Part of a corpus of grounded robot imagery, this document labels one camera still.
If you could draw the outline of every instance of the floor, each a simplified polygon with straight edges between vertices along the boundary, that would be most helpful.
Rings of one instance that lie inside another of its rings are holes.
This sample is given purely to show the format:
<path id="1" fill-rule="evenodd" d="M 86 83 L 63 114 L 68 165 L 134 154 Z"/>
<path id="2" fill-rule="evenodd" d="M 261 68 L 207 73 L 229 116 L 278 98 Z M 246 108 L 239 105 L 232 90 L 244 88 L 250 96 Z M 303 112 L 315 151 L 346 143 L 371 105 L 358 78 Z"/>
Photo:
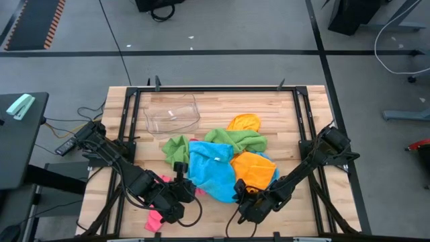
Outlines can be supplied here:
<path id="1" fill-rule="evenodd" d="M 18 2 L 0 1 L 0 30 Z M 404 151 L 408 144 L 428 138 L 430 126 L 426 122 L 385 122 L 381 115 L 383 110 L 430 108 L 430 77 L 410 84 L 404 75 L 390 74 L 372 55 L 327 55 L 329 70 L 324 70 L 317 54 L 192 55 L 185 51 L 317 50 L 306 2 L 309 0 L 187 0 L 177 6 L 171 21 L 157 23 L 150 15 L 139 13 L 133 0 L 102 0 L 122 51 L 140 51 L 138 56 L 124 57 L 133 85 L 146 85 L 155 75 L 163 85 L 275 85 L 283 78 L 286 85 L 327 85 L 329 71 L 352 148 L 361 154 L 355 164 L 372 233 L 430 238 L 430 192 L 423 189 L 430 179 L 416 155 Z M 321 9 L 324 2 L 310 0 L 325 50 L 373 49 L 376 32 L 359 30 L 349 37 L 328 31 L 333 3 Z M 386 22 L 403 2 L 394 0 L 383 6 L 372 22 Z M 421 2 L 407 20 L 430 26 L 429 8 L 430 1 Z M 71 53 L 35 57 L 27 52 L 29 58 L 13 58 L 2 56 L 2 47 L 0 93 L 47 91 L 50 99 L 45 116 L 73 119 L 79 118 L 78 107 L 100 106 L 108 87 L 128 85 L 128 78 L 99 1 L 67 1 L 64 10 L 53 45 L 44 52 Z M 386 32 L 378 48 L 429 48 L 429 37 L 430 29 Z M 156 56 L 144 50 L 184 50 L 187 55 Z M 429 58 L 381 56 L 397 71 L 427 68 Z M 330 95 L 336 106 L 334 93 Z M 51 124 L 70 130 L 80 123 Z M 46 127 L 40 129 L 36 142 L 51 151 L 62 144 Z M 35 148 L 31 163 L 43 166 L 82 160 L 78 153 L 57 157 Z M 37 238 L 72 237 L 76 218 L 42 219 Z"/>

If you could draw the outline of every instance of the black mat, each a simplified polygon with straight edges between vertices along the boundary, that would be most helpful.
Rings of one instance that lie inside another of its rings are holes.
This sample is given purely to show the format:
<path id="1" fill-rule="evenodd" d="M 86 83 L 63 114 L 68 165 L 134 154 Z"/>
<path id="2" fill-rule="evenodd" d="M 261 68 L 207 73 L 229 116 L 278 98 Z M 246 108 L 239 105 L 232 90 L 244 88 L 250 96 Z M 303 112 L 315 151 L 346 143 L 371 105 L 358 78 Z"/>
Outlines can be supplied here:
<path id="1" fill-rule="evenodd" d="M 5 50 L 43 50 L 51 47 L 65 0 L 27 0 L 15 22 Z"/>

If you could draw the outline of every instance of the towel pile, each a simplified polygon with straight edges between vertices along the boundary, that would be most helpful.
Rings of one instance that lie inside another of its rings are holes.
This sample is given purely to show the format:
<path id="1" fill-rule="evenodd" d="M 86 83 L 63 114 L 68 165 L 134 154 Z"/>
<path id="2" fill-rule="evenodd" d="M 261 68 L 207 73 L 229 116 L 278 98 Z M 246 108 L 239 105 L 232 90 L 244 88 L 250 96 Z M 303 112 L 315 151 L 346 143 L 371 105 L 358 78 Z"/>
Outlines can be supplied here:
<path id="1" fill-rule="evenodd" d="M 227 129 L 211 130 L 204 141 L 189 142 L 185 136 L 171 138 L 163 147 L 166 162 L 189 163 L 188 178 L 198 188 L 221 202 L 236 202 L 232 197 L 238 179 L 264 190 L 280 176 L 276 164 L 263 153 L 267 139 L 258 133 L 260 125 L 255 114 L 242 114 Z"/>

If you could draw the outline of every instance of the green towel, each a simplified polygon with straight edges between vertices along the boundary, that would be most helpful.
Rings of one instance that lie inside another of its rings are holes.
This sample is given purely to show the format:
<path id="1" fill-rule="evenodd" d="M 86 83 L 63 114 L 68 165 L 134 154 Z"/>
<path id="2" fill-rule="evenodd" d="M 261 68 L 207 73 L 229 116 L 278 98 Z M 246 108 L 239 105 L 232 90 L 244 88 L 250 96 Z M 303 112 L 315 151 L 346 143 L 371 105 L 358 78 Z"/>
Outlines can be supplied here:
<path id="1" fill-rule="evenodd" d="M 162 151 L 167 156 L 166 162 L 172 167 L 175 162 L 189 163 L 188 139 L 183 135 L 169 139 Z"/>
<path id="2" fill-rule="evenodd" d="M 228 131 L 222 128 L 211 130 L 205 137 L 206 142 L 223 143 L 233 146 L 235 154 L 247 151 L 264 152 L 267 139 L 254 130 Z"/>

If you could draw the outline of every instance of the black table leg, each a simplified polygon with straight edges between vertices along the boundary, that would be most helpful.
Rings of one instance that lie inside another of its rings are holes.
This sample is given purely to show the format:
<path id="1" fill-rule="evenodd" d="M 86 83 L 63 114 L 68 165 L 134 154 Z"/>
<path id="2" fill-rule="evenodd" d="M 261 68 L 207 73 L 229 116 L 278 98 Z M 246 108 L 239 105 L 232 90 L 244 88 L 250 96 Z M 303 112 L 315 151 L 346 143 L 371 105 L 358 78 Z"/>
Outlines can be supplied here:
<path id="1" fill-rule="evenodd" d="M 75 194 L 84 194 L 86 183 L 46 169 L 28 165 L 25 182 L 48 188 L 55 188 Z"/>

